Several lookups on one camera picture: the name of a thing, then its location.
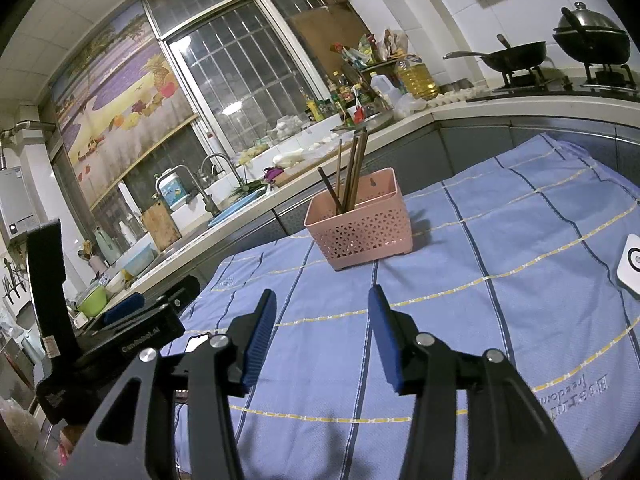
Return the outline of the dark brown wooden chopstick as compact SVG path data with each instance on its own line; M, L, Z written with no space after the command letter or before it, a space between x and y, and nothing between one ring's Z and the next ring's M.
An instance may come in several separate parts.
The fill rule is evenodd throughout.
M326 187L326 190L328 191L329 196L331 197L331 200L333 200L333 203L334 203L334 206L335 206L335 214L342 214L343 213L343 206L342 206L342 203L341 203L340 199L338 198L338 194L335 191L335 188L332 186L328 176L323 171L322 167L318 167L317 171L318 171L318 174L319 174L319 176L321 178L322 183Z

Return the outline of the steel kitchen faucet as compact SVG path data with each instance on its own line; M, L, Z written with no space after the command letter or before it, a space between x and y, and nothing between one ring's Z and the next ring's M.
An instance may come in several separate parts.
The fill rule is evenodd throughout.
M210 196L205 191L205 188L202 187L198 178L194 176L194 173L185 164L178 164L176 166L168 168L164 170L159 176L156 177L155 191L158 193L158 195L162 195L160 184L163 182L163 180L168 179L174 174L180 174L180 172L183 172L184 174L186 174L188 178L191 180L191 184L192 184L191 195L198 194L199 196L201 196L205 210L208 211L213 217L218 216L218 214L220 214L220 209L214 203L212 196Z

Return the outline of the green plastic bowl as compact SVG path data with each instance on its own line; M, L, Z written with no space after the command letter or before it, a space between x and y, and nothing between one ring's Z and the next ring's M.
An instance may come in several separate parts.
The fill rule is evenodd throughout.
M107 303L108 296L105 286L96 284L77 301L77 310L87 318L95 318L102 312Z

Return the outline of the pink perforated plastic basket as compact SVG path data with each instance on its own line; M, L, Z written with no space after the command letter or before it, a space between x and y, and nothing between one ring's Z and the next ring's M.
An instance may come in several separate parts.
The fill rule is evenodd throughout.
M412 252L408 208L393 168L359 179L355 208L337 214L330 194L310 201L304 227L334 270Z

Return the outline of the brown chopstick bundle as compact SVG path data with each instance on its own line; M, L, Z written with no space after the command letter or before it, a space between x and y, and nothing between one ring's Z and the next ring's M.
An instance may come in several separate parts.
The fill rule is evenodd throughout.
M367 143L368 143L368 133L366 130L361 130L359 133L358 152L355 159L354 172L352 173L352 187L350 188L349 203L348 203L349 210L353 210L355 208L362 161L363 161L364 154L366 154Z
M359 134L354 133L352 137L352 146L350 147L348 164L346 168L346 178L343 196L343 212L348 211L350 188L352 187L352 173L354 172L355 159L358 152Z
M336 195L337 211L342 211L342 202L341 202L342 153L343 153L343 141L340 140L340 143L338 144L338 150L337 150L336 171L335 171L335 195Z

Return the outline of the blue striped cloth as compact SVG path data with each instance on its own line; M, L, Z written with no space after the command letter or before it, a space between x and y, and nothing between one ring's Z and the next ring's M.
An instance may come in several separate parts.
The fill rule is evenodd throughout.
M165 347L220 333L265 289L277 321L252 392L230 403L250 479L395 479L413 400L386 382L367 316L390 305L450 348L496 348L555 423L582 474L639 421L639 298L617 279L639 229L638 186L541 134L406 198L407 255L335 271L307 233L222 260Z

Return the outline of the wooden cutting board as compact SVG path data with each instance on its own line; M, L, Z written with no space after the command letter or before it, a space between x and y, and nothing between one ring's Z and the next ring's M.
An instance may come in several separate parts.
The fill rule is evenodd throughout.
M160 252L181 238L181 233L163 200L156 200L142 212L142 224Z

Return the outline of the blue label detergent jug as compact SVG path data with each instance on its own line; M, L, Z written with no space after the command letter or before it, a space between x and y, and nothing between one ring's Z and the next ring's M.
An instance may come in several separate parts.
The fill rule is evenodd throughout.
M179 207L186 200L188 192L176 174L168 174L158 181L160 194L169 208Z

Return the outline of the white plastic jug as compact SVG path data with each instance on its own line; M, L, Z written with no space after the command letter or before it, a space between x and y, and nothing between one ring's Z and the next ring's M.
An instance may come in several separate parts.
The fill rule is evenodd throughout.
M370 73L370 87L390 108L394 108L402 97L401 91L384 74Z

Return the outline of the yellow cooking oil bottle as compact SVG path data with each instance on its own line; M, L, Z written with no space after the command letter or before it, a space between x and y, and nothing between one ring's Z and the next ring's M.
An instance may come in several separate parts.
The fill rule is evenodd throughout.
M395 65L397 77L415 98L429 101L439 95L439 88L420 56L408 54Z

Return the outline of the white round-logo card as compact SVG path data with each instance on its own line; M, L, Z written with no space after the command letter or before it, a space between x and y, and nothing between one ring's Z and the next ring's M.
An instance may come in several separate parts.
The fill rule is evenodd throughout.
M640 295L640 237L638 235L627 236L616 275L625 287L635 295Z

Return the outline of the black lidded pot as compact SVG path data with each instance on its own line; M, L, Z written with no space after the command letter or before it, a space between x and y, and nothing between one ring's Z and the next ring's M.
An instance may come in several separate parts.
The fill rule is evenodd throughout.
M570 57L582 64L623 65L630 58L630 38L606 15L589 10L576 1L574 9L565 6L552 35Z

